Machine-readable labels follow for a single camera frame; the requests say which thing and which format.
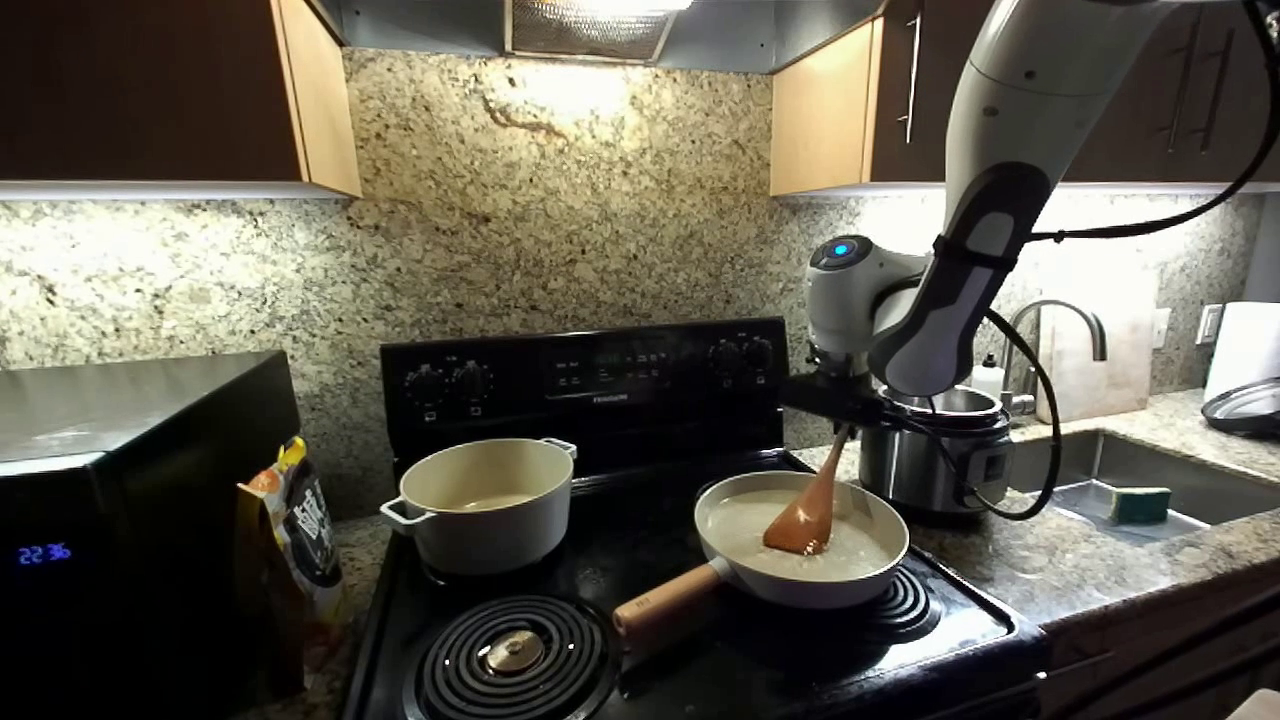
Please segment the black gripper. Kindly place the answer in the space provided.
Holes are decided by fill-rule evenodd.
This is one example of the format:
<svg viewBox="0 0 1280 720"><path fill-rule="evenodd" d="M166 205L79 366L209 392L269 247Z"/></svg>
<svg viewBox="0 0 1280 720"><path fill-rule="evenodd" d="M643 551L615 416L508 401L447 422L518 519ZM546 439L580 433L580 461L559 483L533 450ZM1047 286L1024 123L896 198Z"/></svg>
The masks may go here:
<svg viewBox="0 0 1280 720"><path fill-rule="evenodd" d="M800 372L780 385L780 403L826 416L849 436L887 419L887 401L871 386L870 376Z"/></svg>

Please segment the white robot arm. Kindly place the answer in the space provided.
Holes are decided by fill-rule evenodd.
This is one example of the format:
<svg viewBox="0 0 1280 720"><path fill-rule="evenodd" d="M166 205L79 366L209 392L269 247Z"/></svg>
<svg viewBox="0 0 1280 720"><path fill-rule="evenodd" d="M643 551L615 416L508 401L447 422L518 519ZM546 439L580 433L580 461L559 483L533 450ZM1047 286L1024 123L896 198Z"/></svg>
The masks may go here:
<svg viewBox="0 0 1280 720"><path fill-rule="evenodd" d="M908 422L953 392L992 301L1139 49L1192 0L996 0L959 68L945 135L947 211L932 256L860 237L809 262L817 366L783 403L833 428Z"/></svg>

